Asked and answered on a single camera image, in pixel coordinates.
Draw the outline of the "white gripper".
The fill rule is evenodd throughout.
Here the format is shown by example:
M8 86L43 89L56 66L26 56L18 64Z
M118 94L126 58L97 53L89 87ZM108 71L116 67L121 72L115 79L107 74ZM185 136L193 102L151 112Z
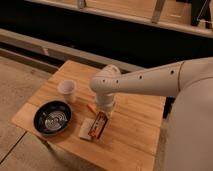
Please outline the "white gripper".
M104 112L107 116L110 116L115 107L115 95L97 93L95 104L98 112Z

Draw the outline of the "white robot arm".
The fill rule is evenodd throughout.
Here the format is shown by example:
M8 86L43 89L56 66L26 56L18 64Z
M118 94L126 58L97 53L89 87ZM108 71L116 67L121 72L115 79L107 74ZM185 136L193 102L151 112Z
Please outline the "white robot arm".
M213 57L184 60L127 74L108 65L90 80L99 109L116 93L173 97L164 171L213 171Z

